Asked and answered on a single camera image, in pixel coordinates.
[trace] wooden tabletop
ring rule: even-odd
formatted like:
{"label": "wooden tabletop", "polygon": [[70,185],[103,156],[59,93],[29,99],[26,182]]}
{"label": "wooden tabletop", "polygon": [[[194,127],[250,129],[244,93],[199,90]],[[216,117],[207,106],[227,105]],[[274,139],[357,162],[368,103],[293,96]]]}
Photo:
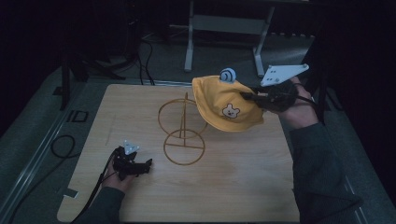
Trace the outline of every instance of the wooden tabletop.
{"label": "wooden tabletop", "polygon": [[[82,150],[69,188],[77,198],[64,197],[61,221],[73,220],[104,169],[111,152],[124,140],[140,146],[136,162],[153,159],[151,171],[135,178],[120,210],[121,221],[133,222],[258,222],[298,221],[292,193],[292,160],[277,115],[264,113],[264,124],[242,133],[225,133],[210,125],[199,136],[185,139],[201,146],[204,155],[191,165],[178,165],[165,156],[164,142],[184,142],[180,128],[199,132],[205,122],[196,107],[186,104],[191,87],[108,86]],[[166,147],[168,156],[181,163],[199,158],[200,148]]]}

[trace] cable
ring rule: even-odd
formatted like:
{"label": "cable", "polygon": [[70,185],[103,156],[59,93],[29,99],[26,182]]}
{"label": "cable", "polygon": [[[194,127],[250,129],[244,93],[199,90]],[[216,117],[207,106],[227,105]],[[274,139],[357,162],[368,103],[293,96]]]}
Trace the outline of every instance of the cable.
{"label": "cable", "polygon": [[111,155],[108,157],[108,160],[107,160],[107,162],[106,162],[106,166],[105,166],[105,168],[103,169],[103,172],[99,175],[98,181],[96,182],[96,186],[95,186],[95,188],[93,189],[90,198],[88,199],[88,201],[87,201],[87,203],[85,204],[85,206],[82,208],[81,212],[79,212],[79,214],[76,216],[76,218],[71,222],[71,224],[73,224],[73,223],[74,223],[82,214],[84,214],[85,211],[87,211],[87,209],[90,207],[91,202],[93,201],[94,197],[96,196],[96,193],[97,193],[97,191],[99,190],[99,187],[100,187],[100,185],[102,184],[102,182],[105,181],[105,180],[106,180],[107,178],[109,178],[110,176],[112,176],[112,175],[115,174],[115,173],[113,173],[113,174],[107,176],[106,178],[104,178],[105,173],[106,173],[106,170],[107,170],[107,167],[108,167],[108,165],[110,164],[111,160],[113,159],[114,154],[115,154],[115,151],[116,151],[116,150],[114,150],[114,151],[111,153]]}
{"label": "cable", "polygon": [[298,95],[298,96],[296,96],[296,98],[299,99],[299,100],[303,100],[303,101],[306,101],[306,102],[310,103],[313,107],[317,107],[318,106],[313,100],[307,99],[307,98],[305,98],[303,96]]}
{"label": "cable", "polygon": [[[67,152],[67,154],[66,154],[65,156],[59,155],[59,154],[56,153],[55,150],[54,150],[54,145],[55,145],[55,143],[56,143],[59,139],[61,139],[61,138],[70,138],[70,139],[72,140],[72,146],[70,147],[69,151]],[[15,218],[15,216],[16,216],[16,214],[17,214],[19,208],[20,208],[21,205],[23,204],[23,202],[30,196],[30,194],[31,194],[31,193],[32,193],[32,192],[33,192],[33,191],[34,191],[34,190],[35,190],[35,189],[36,189],[36,188],[37,188],[37,187],[49,176],[49,175],[51,175],[56,169],[58,169],[58,168],[62,165],[62,163],[64,163],[64,161],[66,161],[67,159],[75,158],[75,157],[77,157],[77,156],[80,155],[80,153],[77,153],[77,154],[74,154],[74,155],[71,155],[71,156],[70,156],[70,154],[72,153],[72,151],[73,151],[74,148],[75,148],[75,145],[76,145],[76,140],[75,140],[75,138],[74,138],[72,135],[69,135],[69,134],[64,134],[64,135],[57,136],[56,138],[54,138],[54,139],[52,140],[52,143],[51,143],[51,145],[50,145],[51,152],[54,154],[55,157],[61,158],[62,160],[61,160],[60,162],[58,162],[58,164],[56,164],[54,167],[52,167],[52,169],[51,169],[46,175],[44,175],[43,177],[41,177],[41,179],[39,179],[39,180],[37,181],[37,183],[36,183],[35,185],[33,185],[32,188],[26,192],[26,194],[21,198],[21,200],[18,202],[17,206],[15,207],[14,211],[12,212],[11,218],[9,219],[9,222],[8,222],[8,223],[12,223],[12,222],[14,221],[14,218]]]}
{"label": "cable", "polygon": [[154,79],[151,77],[151,75],[150,75],[150,73],[149,73],[149,59],[151,58],[151,54],[152,54],[152,51],[153,51],[153,50],[152,50],[152,45],[151,45],[148,41],[143,40],[143,39],[142,39],[142,43],[145,43],[145,44],[149,45],[149,47],[150,47],[150,52],[149,52],[149,54],[148,54],[148,58],[146,59],[146,64],[145,64],[145,65],[142,64],[142,60],[141,60],[141,58],[140,58],[140,55],[137,54],[137,60],[139,61],[139,77],[140,77],[140,84],[144,85],[144,83],[143,83],[143,69],[144,69],[144,71],[146,72],[146,75],[148,76],[148,80],[149,80],[150,84],[151,84],[152,86],[155,86]]}

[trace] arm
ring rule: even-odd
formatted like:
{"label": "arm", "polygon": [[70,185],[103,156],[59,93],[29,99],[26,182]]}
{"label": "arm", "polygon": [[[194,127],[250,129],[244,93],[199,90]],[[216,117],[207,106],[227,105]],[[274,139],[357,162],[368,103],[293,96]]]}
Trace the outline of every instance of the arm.
{"label": "arm", "polygon": [[[297,77],[291,81],[297,83],[301,96],[311,97]],[[294,128],[290,132],[294,197],[301,223],[354,223],[354,211],[362,200],[345,188],[342,163],[312,105],[297,100],[278,115]]]}
{"label": "arm", "polygon": [[133,179],[133,175],[127,175],[123,181],[120,181],[114,171],[113,162],[111,162],[107,167],[102,188],[92,202],[91,207],[73,223],[120,223],[119,211],[121,203]]}

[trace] embroidered bear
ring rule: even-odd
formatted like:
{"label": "embroidered bear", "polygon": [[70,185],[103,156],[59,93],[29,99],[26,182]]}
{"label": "embroidered bear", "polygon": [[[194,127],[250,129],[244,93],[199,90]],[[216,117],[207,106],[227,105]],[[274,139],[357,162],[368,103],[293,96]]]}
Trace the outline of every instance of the embroidered bear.
{"label": "embroidered bear", "polygon": [[222,112],[225,117],[236,119],[240,110],[238,108],[233,108],[232,104],[227,104],[227,107],[225,107]]}

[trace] yellow hat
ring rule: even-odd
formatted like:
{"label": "yellow hat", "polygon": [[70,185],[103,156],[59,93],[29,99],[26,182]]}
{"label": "yellow hat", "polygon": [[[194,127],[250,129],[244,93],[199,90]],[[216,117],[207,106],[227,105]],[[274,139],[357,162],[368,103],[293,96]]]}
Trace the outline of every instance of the yellow hat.
{"label": "yellow hat", "polygon": [[238,81],[227,82],[220,76],[196,77],[192,80],[195,101],[201,116],[224,132],[242,132],[264,122],[263,111],[240,92],[253,92]]}

